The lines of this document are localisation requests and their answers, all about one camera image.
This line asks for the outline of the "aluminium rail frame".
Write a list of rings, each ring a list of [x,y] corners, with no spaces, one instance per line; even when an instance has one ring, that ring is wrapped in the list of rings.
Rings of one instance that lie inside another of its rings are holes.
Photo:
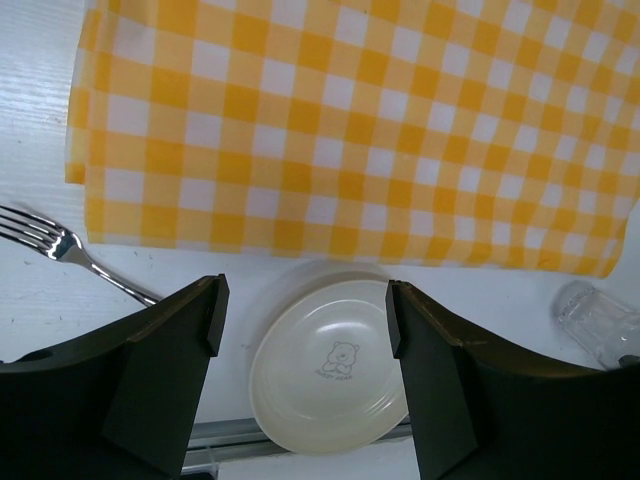
[[[277,446],[252,419],[193,427],[183,479],[418,479],[411,426],[402,421],[382,439],[329,456]]]

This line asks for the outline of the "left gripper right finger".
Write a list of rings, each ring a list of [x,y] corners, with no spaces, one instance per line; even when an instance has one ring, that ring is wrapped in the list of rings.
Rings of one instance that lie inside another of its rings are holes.
[[[639,357],[566,363],[390,281],[386,311],[424,479],[635,479]]]

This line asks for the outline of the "cream round plate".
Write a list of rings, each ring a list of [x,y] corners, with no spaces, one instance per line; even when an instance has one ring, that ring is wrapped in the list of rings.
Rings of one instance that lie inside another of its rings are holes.
[[[324,286],[269,328],[252,361],[249,398],[275,444],[306,455],[342,453],[377,441],[407,417],[386,288],[377,279]]]

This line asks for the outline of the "yellow white checkered cloth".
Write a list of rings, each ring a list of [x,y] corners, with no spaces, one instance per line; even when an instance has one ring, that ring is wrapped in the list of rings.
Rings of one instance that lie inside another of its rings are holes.
[[[639,198],[635,1],[91,1],[96,243],[603,277]]]

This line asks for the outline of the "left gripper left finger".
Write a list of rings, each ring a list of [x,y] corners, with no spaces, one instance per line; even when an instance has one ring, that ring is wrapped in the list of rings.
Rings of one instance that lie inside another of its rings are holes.
[[[229,287],[206,276],[154,306],[1,367],[5,479],[176,479]]]

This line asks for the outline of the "clear plastic cup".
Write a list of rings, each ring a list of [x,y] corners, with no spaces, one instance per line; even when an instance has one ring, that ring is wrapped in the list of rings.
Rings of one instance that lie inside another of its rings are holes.
[[[639,310],[600,290],[574,280],[562,286],[551,315],[603,368],[639,364]]]

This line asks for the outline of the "silver fork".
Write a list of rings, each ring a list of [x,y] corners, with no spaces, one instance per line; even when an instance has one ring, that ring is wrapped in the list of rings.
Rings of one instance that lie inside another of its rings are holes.
[[[89,254],[75,232],[52,219],[2,205],[1,237],[50,260],[80,266],[146,307],[160,302],[155,294],[101,265]]]

